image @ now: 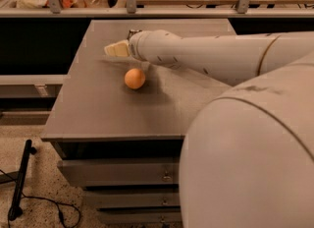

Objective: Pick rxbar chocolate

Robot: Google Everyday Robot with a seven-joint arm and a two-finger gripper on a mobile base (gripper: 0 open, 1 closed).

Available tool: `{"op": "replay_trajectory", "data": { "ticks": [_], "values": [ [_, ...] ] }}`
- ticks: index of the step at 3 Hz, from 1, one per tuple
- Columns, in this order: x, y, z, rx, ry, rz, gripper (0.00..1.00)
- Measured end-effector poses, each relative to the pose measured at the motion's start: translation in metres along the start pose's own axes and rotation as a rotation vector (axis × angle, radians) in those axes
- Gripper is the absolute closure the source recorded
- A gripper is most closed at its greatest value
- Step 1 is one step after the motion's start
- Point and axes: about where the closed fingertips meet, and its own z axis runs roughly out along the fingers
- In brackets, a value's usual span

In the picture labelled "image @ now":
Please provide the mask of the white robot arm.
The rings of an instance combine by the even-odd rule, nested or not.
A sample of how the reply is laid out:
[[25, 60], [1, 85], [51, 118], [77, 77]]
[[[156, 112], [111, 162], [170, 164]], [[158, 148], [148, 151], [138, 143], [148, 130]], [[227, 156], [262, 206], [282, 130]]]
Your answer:
[[312, 32], [180, 37], [143, 30], [105, 52], [185, 66], [230, 85], [183, 141], [183, 228], [314, 228]]

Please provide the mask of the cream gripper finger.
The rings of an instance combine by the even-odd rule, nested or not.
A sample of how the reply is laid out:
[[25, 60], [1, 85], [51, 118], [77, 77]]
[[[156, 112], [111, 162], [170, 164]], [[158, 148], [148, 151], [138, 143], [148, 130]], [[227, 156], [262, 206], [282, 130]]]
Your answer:
[[109, 44], [104, 47], [104, 51], [111, 57], [129, 57], [129, 42], [127, 40], [121, 40], [116, 43]]

